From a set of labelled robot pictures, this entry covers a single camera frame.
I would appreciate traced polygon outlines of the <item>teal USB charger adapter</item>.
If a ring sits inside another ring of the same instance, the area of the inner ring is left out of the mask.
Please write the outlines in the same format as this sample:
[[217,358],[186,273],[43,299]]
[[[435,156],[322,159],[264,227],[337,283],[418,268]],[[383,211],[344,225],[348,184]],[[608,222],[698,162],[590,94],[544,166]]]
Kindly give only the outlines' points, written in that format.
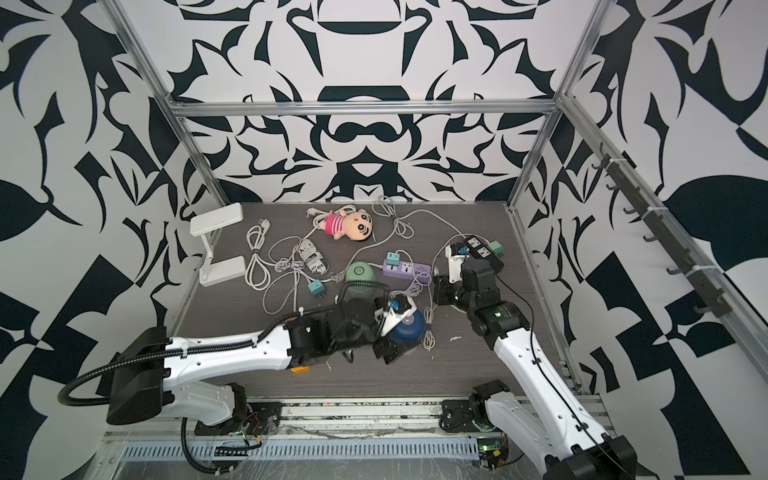
[[400,265],[400,254],[396,252],[388,252],[386,257],[386,265],[389,269],[397,269]]

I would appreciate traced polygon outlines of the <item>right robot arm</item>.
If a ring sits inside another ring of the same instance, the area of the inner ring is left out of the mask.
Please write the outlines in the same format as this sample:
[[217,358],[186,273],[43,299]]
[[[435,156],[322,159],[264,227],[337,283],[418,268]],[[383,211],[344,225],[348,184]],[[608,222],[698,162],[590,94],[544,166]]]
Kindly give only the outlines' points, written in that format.
[[531,404],[504,389],[481,394],[483,422],[501,430],[544,479],[633,479],[637,454],[571,392],[543,353],[532,321],[501,296],[491,263],[453,256],[434,278],[433,300],[466,313],[473,331],[511,371]]

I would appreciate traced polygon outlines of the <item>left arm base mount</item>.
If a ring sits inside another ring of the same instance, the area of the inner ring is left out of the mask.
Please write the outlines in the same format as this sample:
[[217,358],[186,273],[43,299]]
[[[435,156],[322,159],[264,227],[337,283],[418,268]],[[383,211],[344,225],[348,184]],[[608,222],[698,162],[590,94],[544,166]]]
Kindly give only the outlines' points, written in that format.
[[208,426],[198,421],[194,434],[196,436],[234,435],[245,429],[247,436],[260,436],[275,431],[281,421],[283,403],[278,401],[250,402],[241,411],[215,426]]

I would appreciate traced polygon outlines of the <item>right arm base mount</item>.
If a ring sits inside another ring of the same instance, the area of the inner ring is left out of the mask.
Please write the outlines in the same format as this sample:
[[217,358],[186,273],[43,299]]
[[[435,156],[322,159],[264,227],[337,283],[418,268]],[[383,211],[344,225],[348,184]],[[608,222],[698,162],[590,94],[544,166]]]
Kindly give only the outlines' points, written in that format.
[[487,417],[485,404],[475,397],[443,400],[439,428],[448,433],[496,432]]

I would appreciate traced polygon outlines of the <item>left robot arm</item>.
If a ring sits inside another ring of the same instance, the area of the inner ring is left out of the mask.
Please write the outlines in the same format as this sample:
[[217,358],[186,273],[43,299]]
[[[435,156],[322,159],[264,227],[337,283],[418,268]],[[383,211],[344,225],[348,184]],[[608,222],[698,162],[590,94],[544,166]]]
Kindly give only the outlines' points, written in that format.
[[117,360],[80,375],[58,393],[70,407],[107,406],[110,425],[155,417],[185,417],[218,426],[245,416],[245,395],[212,379],[250,371],[300,374],[336,353],[353,360],[356,349],[384,347],[395,328],[414,315],[402,295],[338,300],[275,320],[245,334],[169,337],[163,327],[143,332]]

